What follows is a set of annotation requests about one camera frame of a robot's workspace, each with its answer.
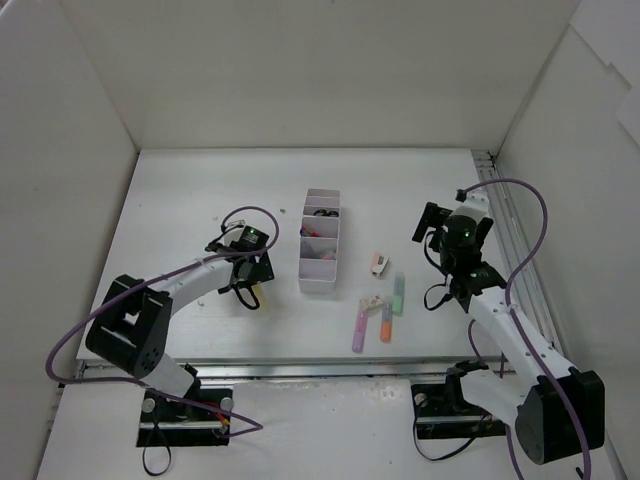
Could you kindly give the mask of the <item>green highlighter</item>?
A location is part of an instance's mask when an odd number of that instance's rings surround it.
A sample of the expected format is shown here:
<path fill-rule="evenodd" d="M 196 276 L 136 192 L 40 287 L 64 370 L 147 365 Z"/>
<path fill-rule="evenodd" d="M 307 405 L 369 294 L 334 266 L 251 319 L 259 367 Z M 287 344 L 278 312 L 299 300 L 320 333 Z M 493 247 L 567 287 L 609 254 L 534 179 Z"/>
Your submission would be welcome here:
<path fill-rule="evenodd" d="M 404 308 L 405 275 L 397 272 L 394 278 L 394 289 L 392 297 L 392 312 L 394 316 L 401 316 Z"/>

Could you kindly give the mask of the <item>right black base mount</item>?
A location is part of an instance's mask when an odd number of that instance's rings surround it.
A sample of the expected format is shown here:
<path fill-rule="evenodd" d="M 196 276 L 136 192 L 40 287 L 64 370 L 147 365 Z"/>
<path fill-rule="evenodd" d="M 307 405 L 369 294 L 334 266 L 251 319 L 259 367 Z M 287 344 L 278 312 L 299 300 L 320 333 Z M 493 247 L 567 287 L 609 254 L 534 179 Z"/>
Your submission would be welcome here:
<path fill-rule="evenodd" d="M 412 384 L 411 393 L 417 413 L 416 431 L 419 440 L 467 440 L 502 437 L 503 423 L 477 406 L 454 408 L 440 384 Z"/>

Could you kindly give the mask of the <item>front aluminium rail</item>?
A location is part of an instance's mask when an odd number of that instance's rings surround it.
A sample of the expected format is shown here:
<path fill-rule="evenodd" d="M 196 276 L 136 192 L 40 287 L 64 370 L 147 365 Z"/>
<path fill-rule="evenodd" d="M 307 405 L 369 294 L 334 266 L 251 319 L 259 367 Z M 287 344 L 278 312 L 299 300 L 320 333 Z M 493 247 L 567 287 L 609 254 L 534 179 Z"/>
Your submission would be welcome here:
<path fill-rule="evenodd" d="M 197 370 L 206 381 L 240 381 L 256 379 L 300 380 L 303 378 L 355 377 L 439 377 L 454 364 L 471 361 L 471 356 L 458 357 L 345 357 L 316 359 L 258 359 L 216 361 L 214 359 L 178 359 Z"/>

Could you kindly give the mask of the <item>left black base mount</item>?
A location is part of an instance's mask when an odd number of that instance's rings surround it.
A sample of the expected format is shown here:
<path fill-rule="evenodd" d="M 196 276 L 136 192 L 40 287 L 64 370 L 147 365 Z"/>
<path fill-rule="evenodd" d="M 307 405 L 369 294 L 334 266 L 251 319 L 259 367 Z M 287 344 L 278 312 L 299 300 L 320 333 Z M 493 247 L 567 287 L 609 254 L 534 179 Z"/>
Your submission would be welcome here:
<path fill-rule="evenodd" d="M 227 446 L 230 417 L 178 403 L 145 391 L 136 446 Z"/>

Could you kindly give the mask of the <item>yellow highlighter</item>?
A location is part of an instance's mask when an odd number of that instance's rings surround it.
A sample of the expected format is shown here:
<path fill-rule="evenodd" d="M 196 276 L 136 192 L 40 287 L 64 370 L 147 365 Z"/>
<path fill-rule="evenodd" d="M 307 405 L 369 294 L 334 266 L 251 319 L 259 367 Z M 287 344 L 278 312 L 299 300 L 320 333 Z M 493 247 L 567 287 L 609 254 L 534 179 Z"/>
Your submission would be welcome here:
<path fill-rule="evenodd" d="M 267 301 L 265 299 L 265 295 L 264 295 L 264 291 L 262 289 L 262 287 L 260 285 L 254 285 L 252 287 L 253 292 L 255 294 L 255 297 L 257 299 L 257 303 L 259 304 L 259 307 L 266 307 L 267 306 Z"/>

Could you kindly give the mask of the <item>white compartment organizer box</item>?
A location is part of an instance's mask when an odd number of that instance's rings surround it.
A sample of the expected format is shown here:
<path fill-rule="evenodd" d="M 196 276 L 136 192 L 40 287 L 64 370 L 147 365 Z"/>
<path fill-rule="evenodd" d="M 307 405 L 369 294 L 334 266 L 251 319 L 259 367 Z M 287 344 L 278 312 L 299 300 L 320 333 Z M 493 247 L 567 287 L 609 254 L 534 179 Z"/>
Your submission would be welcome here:
<path fill-rule="evenodd" d="M 331 209 L 340 212 L 339 218 L 314 217 L 317 209 Z M 339 190 L 307 190 L 300 229 L 306 227 L 321 234 L 321 238 L 305 238 L 299 229 L 298 283 L 305 294 L 331 294 L 335 290 L 338 273 L 339 238 L 341 226 L 341 195 Z M 319 256 L 327 251 L 336 252 L 334 261 L 321 260 Z"/>

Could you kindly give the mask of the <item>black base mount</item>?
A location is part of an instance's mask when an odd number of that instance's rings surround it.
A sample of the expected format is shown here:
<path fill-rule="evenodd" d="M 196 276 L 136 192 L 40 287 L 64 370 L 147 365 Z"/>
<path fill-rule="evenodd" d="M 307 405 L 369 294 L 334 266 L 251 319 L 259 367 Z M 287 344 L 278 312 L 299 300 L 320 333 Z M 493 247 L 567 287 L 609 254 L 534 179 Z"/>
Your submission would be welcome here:
<path fill-rule="evenodd" d="M 477 406 L 454 408 L 440 384 L 412 384 L 411 393 L 417 413 L 416 431 L 419 440 L 467 440 L 502 437 L 503 423 Z"/>
<path fill-rule="evenodd" d="M 178 403 L 145 391 L 136 446 L 227 446 L 230 417 Z"/>

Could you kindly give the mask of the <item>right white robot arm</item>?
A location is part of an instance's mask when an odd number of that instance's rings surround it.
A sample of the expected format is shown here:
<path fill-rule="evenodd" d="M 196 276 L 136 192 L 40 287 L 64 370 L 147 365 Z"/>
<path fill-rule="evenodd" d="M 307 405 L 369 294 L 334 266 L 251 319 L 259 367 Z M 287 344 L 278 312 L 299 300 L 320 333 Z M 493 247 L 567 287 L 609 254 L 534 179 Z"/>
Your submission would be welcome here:
<path fill-rule="evenodd" d="M 446 372 L 445 405 L 479 407 L 509 427 L 527 457 L 543 465 L 590 452 L 605 440 L 605 387 L 593 371 L 581 372 L 506 298 L 507 282 L 482 257 L 493 226 L 486 199 L 450 210 L 425 205 L 413 241 L 438 254 L 446 301 L 456 301 L 511 362 L 521 382 L 509 385 L 483 361 L 462 361 Z"/>

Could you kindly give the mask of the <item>black handled scissors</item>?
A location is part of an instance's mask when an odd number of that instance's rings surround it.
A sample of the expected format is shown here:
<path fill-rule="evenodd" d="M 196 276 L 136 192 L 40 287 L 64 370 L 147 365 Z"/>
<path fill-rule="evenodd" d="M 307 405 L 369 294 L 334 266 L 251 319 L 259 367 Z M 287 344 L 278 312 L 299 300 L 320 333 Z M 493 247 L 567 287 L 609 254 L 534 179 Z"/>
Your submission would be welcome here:
<path fill-rule="evenodd" d="M 313 212 L 314 217 L 339 218 L 340 212 L 331 209 L 317 209 Z"/>

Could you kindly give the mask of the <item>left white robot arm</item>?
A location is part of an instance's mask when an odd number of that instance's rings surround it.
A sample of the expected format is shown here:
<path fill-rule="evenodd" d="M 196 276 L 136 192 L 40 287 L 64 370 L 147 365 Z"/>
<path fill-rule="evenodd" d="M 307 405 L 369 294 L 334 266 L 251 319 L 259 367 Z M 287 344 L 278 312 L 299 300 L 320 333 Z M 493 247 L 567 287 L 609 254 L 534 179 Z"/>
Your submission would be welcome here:
<path fill-rule="evenodd" d="M 228 245 L 216 241 L 207 246 L 220 259 L 200 261 L 156 288 L 143 286 L 141 279 L 129 275 L 117 277 L 104 298 L 103 310 L 92 321 L 86 348 L 135 380 L 166 393 L 164 408 L 175 418 L 191 418 L 200 406 L 201 383 L 196 369 L 179 365 L 165 353 L 169 323 L 177 312 L 213 291 L 232 292 L 246 309 L 259 309 L 254 287 L 275 278 L 269 255 L 255 253 L 268 240 L 266 233 L 246 226 Z M 134 292 L 112 306 L 106 304 L 129 290 Z"/>

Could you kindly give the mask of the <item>orange highlighter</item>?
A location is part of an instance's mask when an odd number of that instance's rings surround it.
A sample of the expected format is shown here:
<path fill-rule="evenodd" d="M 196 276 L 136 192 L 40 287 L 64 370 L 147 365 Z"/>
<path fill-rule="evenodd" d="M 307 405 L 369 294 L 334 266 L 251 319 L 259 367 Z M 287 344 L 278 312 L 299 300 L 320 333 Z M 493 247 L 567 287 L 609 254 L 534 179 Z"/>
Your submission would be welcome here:
<path fill-rule="evenodd" d="M 392 341 L 393 300 L 391 297 L 384 300 L 381 316 L 380 341 L 390 343 Z"/>

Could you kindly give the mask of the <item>purple highlighter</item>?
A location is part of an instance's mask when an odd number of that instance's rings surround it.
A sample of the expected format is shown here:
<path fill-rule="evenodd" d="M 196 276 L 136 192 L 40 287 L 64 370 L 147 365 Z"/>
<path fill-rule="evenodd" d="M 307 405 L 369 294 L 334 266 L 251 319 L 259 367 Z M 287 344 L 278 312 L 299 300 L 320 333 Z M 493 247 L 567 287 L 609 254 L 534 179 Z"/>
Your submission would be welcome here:
<path fill-rule="evenodd" d="M 352 351 L 359 354 L 363 351 L 366 329 L 368 324 L 368 312 L 360 309 L 355 323 L 354 334 L 352 339 Z"/>

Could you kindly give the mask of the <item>small white eraser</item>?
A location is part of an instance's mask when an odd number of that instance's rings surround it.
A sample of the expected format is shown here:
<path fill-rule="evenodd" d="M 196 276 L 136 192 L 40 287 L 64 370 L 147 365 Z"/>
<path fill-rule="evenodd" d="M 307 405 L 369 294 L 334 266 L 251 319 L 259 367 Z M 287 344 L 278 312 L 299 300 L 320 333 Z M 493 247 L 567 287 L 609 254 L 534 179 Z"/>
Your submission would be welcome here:
<path fill-rule="evenodd" d="M 372 312 L 383 308 L 386 304 L 386 299 L 379 296 L 370 296 L 363 298 L 359 301 L 359 307 L 361 311 Z"/>

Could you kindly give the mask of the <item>red pen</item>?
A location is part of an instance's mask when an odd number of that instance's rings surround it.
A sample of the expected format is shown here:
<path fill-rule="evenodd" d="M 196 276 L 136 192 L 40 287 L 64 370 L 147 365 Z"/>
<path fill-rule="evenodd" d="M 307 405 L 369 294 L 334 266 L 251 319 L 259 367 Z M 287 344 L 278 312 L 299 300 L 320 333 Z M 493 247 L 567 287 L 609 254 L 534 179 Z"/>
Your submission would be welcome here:
<path fill-rule="evenodd" d="M 305 238 L 321 238 L 322 235 L 317 233 L 316 231 L 310 230 L 306 227 L 302 227 L 300 229 L 300 235 Z"/>

